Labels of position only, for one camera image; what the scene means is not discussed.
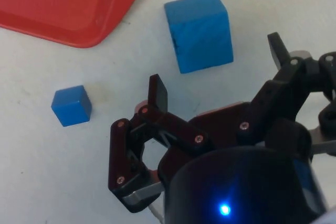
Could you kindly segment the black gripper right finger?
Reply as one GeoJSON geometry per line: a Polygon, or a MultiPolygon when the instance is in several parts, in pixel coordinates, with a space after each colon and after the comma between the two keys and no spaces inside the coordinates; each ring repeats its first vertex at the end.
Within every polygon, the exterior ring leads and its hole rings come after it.
{"type": "Polygon", "coordinates": [[[300,156],[335,155],[335,52],[314,60],[307,51],[289,52],[278,33],[267,36],[278,72],[253,98],[240,119],[237,142],[300,156]],[[307,130],[296,116],[309,94],[321,92],[329,104],[319,125],[307,130]]]}

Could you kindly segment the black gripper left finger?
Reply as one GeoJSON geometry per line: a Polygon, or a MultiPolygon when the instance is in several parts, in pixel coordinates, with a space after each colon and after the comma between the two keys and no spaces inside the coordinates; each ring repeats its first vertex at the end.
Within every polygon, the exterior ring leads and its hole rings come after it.
{"type": "Polygon", "coordinates": [[[154,139],[168,150],[177,148],[188,157],[211,149],[207,133],[169,113],[167,90],[158,74],[150,76],[147,103],[133,118],[111,125],[108,188],[118,191],[132,179],[147,182],[150,172],[142,162],[144,145],[154,139]]]}

